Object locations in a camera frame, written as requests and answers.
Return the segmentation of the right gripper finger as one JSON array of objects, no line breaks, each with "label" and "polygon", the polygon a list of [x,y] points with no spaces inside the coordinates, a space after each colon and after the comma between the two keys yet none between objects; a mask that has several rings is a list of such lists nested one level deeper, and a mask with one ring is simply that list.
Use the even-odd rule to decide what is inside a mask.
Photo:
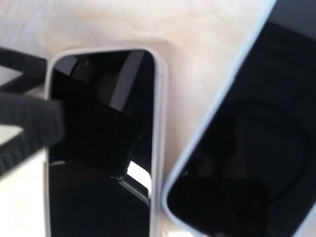
[{"label": "right gripper finger", "polygon": [[44,83],[47,61],[1,48],[1,66],[21,75],[0,87],[0,123],[22,130],[0,146],[0,175],[4,176],[31,155],[59,143],[65,135],[62,106],[25,93]]}]

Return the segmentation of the clear phone case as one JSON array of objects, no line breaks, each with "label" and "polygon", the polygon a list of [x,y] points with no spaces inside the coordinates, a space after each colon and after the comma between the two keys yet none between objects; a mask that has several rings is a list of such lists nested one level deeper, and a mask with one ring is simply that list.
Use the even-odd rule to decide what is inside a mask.
[{"label": "clear phone case", "polygon": [[151,204],[150,204],[150,237],[161,236],[160,230],[160,190],[163,178],[163,162],[165,155],[165,128],[166,109],[168,97],[168,49],[169,45],[165,41],[120,41],[118,44],[110,42],[108,45],[86,46],[77,45],[57,52],[48,57],[47,75],[45,77],[44,98],[50,97],[51,74],[54,64],[61,58],[71,54],[100,53],[123,50],[143,49],[153,55],[155,61],[155,95],[154,95],[154,129],[153,129],[153,149],[152,149],[152,177],[151,177]]}]

